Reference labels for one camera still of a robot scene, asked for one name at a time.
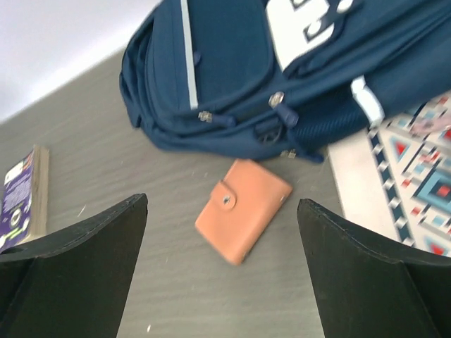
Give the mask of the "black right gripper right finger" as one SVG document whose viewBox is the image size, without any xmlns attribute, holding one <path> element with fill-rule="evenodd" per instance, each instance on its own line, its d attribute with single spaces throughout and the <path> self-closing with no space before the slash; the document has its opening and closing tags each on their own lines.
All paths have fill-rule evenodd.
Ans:
<svg viewBox="0 0 451 338">
<path fill-rule="evenodd" d="M 450 258 L 311 199 L 300 200 L 297 221 L 325 337 L 450 336 Z"/>
</svg>

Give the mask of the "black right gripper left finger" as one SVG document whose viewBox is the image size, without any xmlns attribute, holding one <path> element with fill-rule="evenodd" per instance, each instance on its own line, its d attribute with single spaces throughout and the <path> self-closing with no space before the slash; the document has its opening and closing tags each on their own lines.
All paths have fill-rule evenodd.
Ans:
<svg viewBox="0 0 451 338">
<path fill-rule="evenodd" d="M 147 196 L 1 253 L 2 337 L 116 337 L 147 222 Z"/>
</svg>

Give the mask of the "navy blue student backpack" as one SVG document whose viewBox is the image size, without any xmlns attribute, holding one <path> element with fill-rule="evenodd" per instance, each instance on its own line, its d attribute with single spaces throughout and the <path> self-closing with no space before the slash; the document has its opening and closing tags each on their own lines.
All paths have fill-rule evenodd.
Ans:
<svg viewBox="0 0 451 338">
<path fill-rule="evenodd" d="M 162 1 L 119 89 L 160 149 L 320 162 L 450 89 L 450 2 Z"/>
</svg>

